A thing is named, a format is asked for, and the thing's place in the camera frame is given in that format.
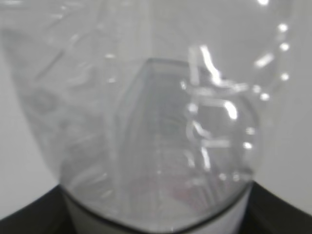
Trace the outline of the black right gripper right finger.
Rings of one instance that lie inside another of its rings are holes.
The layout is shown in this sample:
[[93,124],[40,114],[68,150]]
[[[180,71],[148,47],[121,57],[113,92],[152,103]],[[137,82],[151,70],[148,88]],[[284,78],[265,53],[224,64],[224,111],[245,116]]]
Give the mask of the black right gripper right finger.
[[241,234],[312,234],[312,216],[254,183]]

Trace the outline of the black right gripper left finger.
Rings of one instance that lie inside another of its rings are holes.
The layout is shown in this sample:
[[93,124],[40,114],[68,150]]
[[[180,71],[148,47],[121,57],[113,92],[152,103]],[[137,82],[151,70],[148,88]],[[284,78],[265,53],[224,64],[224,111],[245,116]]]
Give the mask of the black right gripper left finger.
[[0,220],[1,234],[75,234],[62,190],[48,193]]

